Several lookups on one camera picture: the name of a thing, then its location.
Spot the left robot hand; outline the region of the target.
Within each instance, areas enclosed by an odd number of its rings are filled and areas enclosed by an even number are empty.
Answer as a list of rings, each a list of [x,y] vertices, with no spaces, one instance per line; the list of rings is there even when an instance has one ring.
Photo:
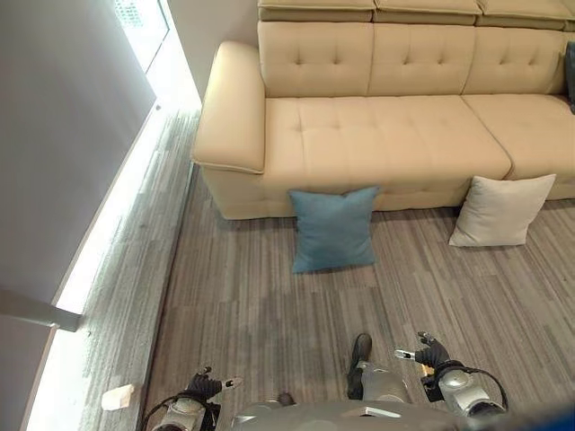
[[[231,377],[217,380],[211,377],[212,367],[205,366],[195,373],[185,391],[201,399],[209,400],[223,391],[231,391],[243,384],[243,377]]]

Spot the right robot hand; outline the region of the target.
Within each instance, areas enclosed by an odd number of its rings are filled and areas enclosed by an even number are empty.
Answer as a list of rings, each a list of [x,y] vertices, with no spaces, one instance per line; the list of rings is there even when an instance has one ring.
[[[429,368],[436,368],[451,360],[446,348],[433,335],[427,331],[419,331],[417,336],[424,348],[415,352],[396,349],[394,356],[399,359],[414,361]]]

